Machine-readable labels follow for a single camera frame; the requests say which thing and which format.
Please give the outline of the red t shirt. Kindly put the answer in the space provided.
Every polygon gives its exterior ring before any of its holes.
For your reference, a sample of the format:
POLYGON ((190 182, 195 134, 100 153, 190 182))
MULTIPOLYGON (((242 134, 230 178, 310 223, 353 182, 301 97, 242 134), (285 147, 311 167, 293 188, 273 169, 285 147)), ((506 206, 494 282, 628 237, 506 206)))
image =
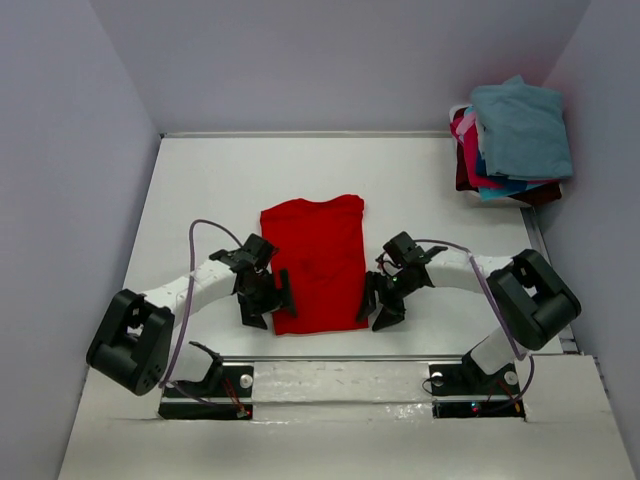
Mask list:
POLYGON ((279 249, 271 265, 285 269, 297 313, 273 314, 275 334, 361 330, 365 287, 365 202, 346 194, 325 202, 293 199, 261 212, 262 237, 279 249))

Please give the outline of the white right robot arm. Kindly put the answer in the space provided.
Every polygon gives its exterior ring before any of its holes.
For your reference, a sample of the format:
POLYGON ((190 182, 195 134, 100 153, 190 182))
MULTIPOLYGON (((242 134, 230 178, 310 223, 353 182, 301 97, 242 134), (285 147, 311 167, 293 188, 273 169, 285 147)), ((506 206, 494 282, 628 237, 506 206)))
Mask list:
POLYGON ((442 240, 413 239, 402 231, 383 247, 378 269, 365 276, 356 316, 375 318, 373 330, 395 326, 406 315, 405 299, 422 288, 451 288, 485 297, 498 328, 457 364, 427 378, 435 395, 474 395, 499 379, 514 361, 531 358, 571 322, 582 306, 541 253, 481 256, 442 240))

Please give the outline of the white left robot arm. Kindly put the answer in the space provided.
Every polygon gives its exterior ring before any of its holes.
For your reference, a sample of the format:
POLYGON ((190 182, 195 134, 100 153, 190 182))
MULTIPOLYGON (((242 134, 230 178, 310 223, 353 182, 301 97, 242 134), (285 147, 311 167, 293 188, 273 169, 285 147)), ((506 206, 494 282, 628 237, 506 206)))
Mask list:
POLYGON ((266 313, 297 314, 289 273, 269 264, 277 248, 252 234, 235 250, 219 250, 165 285, 111 299, 86 354, 89 367, 136 396, 150 392, 177 364, 192 313, 237 298, 242 324, 264 329, 266 313))

